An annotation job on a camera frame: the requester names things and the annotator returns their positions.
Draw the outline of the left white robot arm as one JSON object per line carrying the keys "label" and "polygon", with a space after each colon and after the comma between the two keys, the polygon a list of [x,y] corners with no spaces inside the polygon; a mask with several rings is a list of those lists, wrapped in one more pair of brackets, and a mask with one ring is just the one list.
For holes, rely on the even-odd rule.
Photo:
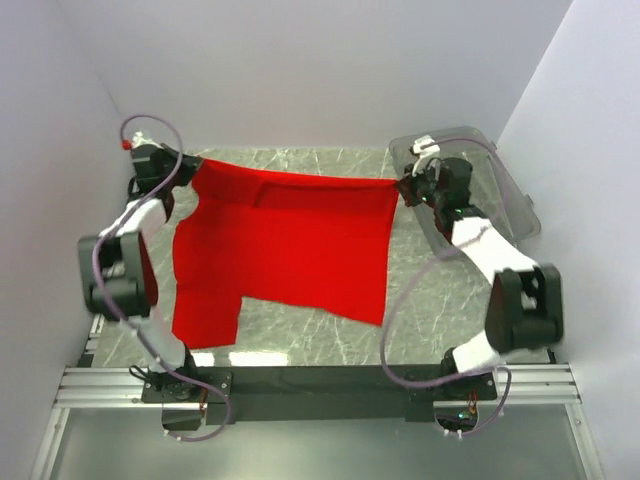
{"label": "left white robot arm", "polygon": [[190,183],[203,159],[184,155],[166,144],[143,143],[130,151],[134,174],[127,204],[112,225],[82,237],[78,260],[87,310],[116,322],[150,355],[149,367],[129,373],[176,401],[193,399],[200,378],[193,356],[165,323],[158,308],[159,289],[147,243],[174,210],[173,189]]}

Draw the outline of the red t shirt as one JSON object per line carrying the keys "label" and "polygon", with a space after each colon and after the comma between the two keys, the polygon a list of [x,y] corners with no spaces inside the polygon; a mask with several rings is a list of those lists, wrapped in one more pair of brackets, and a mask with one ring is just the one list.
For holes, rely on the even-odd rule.
{"label": "red t shirt", "polygon": [[378,326],[398,194],[390,179],[256,170],[208,159],[173,240],[172,329],[188,347],[235,342],[250,297]]}

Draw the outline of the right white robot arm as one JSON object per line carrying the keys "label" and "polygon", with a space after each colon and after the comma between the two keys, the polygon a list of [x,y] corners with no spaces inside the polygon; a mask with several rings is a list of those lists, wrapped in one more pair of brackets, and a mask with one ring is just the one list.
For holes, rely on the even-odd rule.
{"label": "right white robot arm", "polygon": [[515,352],[538,350],[564,337],[562,279],[553,265],[521,253],[472,203],[473,166],[462,158],[419,161],[404,167],[396,188],[409,207],[428,206],[450,250],[464,254],[491,286],[483,330],[451,350],[439,374],[444,395],[460,399],[473,373]]}

